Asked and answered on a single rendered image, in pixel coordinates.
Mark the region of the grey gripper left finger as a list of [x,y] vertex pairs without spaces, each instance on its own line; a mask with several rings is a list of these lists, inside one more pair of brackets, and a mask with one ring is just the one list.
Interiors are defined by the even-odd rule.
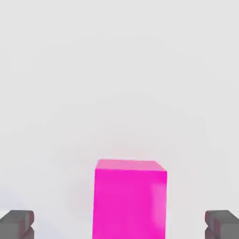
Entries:
[[10,210],[0,219],[0,239],[34,239],[34,212]]

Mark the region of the small magenta cube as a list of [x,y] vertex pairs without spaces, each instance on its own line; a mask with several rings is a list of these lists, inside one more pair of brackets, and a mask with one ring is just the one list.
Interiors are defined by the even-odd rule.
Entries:
[[166,239],[167,171],[155,161],[100,159],[92,239]]

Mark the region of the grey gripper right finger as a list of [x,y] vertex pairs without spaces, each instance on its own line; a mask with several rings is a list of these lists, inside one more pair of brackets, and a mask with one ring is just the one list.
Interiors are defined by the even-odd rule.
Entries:
[[239,239],[239,218],[230,211],[206,211],[205,222],[205,239]]

